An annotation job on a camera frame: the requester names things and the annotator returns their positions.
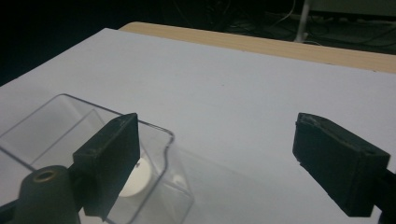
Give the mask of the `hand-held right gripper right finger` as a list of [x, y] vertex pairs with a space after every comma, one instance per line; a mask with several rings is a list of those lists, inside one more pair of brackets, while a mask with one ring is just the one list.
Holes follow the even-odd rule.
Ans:
[[320, 116], [300, 113], [292, 153], [349, 217], [390, 216], [388, 152]]

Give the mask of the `white metal stand pole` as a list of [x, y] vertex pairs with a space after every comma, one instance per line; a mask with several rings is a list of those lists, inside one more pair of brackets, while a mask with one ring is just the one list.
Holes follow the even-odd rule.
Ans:
[[307, 34], [305, 33], [305, 28], [307, 25], [308, 15], [309, 15], [309, 11], [312, 6], [312, 3], [313, 3], [313, 0], [304, 0], [298, 30], [297, 30], [297, 33], [296, 33], [296, 36], [294, 39], [294, 41], [296, 43], [303, 43], [307, 37]]

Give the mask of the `grey cabinet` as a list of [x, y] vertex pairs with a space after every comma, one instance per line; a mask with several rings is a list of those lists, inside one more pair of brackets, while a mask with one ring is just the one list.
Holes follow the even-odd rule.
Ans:
[[322, 12], [396, 17], [396, 0], [312, 0], [311, 9]]

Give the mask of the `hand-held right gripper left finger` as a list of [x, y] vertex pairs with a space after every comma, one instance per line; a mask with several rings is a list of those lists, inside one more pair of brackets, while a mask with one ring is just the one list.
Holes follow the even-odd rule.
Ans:
[[105, 221], [139, 159], [137, 114], [108, 122], [73, 153], [72, 180], [78, 208]]

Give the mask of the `light wooden table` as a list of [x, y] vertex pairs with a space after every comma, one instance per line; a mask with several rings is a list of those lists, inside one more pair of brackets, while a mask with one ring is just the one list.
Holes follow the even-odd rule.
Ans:
[[224, 34], [140, 21], [130, 22], [122, 26], [120, 31], [315, 63], [326, 63], [396, 74], [396, 55], [313, 46], [268, 38]]

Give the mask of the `clear plastic divided container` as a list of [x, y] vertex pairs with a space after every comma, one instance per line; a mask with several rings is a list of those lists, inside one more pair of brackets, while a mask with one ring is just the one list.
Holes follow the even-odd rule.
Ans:
[[[22, 180], [50, 165], [69, 166], [72, 153], [119, 112], [60, 94], [10, 129], [0, 132], [0, 206], [17, 199]], [[151, 166], [148, 186], [119, 197], [107, 219], [80, 213], [81, 224], [182, 224], [193, 196], [177, 153], [175, 136], [165, 128], [138, 122], [140, 158]]]

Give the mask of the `white round pad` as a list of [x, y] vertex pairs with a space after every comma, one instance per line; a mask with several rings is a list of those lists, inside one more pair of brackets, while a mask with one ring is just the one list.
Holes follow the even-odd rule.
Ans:
[[149, 162], [144, 158], [140, 158], [130, 173], [119, 196], [132, 197], [142, 192], [149, 185], [151, 173]]

